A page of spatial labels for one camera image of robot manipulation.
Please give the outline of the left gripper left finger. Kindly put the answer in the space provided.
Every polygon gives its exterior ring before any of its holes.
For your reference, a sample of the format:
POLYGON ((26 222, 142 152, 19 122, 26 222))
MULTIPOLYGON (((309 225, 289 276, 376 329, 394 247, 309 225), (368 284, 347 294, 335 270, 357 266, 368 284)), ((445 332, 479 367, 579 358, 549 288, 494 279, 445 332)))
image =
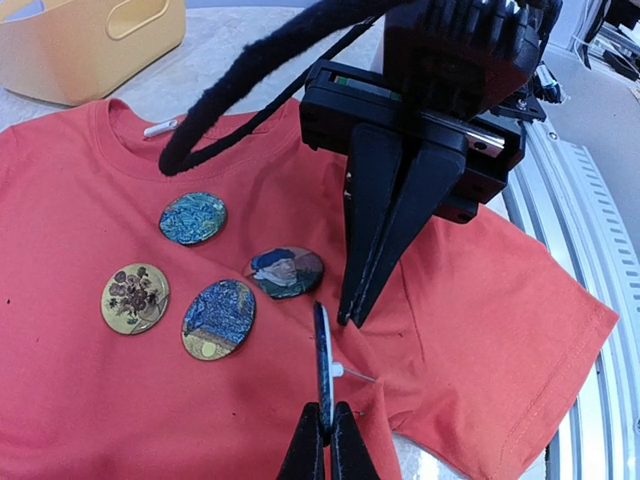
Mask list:
POLYGON ((278 480, 323 480, 324 442, 321 435, 319 405, 307 403, 300 416, 278 480))

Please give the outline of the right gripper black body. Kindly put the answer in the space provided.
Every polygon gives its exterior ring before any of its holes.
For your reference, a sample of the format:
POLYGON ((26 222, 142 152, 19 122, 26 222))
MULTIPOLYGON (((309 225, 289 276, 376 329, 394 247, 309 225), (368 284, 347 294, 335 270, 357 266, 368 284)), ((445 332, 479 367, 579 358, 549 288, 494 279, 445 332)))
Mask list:
POLYGON ((458 224, 469 222, 479 205, 501 193, 525 152, 525 132, 516 122, 493 120, 489 114, 464 121, 411 111, 382 75, 332 61, 316 62, 304 77, 299 112, 303 143, 342 155, 349 152, 360 124, 413 141, 425 141, 438 128, 462 135, 467 142, 465 171, 436 211, 458 224))

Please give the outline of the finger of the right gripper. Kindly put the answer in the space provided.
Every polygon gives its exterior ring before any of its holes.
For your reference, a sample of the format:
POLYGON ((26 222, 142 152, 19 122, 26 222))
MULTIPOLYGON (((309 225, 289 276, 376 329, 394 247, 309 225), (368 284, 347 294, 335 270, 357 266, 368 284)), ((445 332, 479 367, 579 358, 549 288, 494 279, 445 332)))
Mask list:
POLYGON ((344 192, 346 266, 338 323, 362 325, 397 261, 385 246, 402 137, 360 123, 351 133, 344 192))
POLYGON ((387 257, 400 260, 436 213, 465 170, 465 146, 423 142, 406 157, 402 151, 385 246, 387 257))

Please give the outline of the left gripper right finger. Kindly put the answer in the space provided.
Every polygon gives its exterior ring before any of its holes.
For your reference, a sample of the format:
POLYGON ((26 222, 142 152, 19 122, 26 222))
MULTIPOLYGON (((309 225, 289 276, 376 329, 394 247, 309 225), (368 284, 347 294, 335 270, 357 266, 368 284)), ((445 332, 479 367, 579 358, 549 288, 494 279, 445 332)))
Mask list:
POLYGON ((380 480, 356 419, 346 402, 338 402, 330 436, 333 480, 380 480))

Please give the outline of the blue starry round brooch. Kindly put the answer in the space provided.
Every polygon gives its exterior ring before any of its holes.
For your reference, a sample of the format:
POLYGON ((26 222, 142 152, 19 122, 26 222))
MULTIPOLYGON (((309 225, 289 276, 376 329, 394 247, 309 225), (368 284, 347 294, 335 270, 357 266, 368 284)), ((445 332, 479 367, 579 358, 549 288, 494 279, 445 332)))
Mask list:
POLYGON ((334 360, 328 311, 320 302, 315 302, 313 306, 313 325, 320 432, 324 438, 328 438, 333 432, 336 417, 334 379, 343 377, 345 373, 371 383, 374 383, 375 379, 355 370, 345 368, 342 363, 334 360))

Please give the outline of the red t-shirt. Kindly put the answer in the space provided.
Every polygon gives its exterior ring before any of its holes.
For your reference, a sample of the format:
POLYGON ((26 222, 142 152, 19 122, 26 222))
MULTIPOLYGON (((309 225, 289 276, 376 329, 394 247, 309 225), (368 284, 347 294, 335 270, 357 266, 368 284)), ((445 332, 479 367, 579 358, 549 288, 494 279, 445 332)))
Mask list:
MULTIPOLYGON (((317 396, 313 306, 338 308, 345 160, 286 104, 174 178, 118 100, 1 135, 1 475, 273 479, 317 396)), ((617 314, 488 209, 433 219, 362 327, 333 325, 380 477, 400 434, 515 479, 570 410, 617 314)))

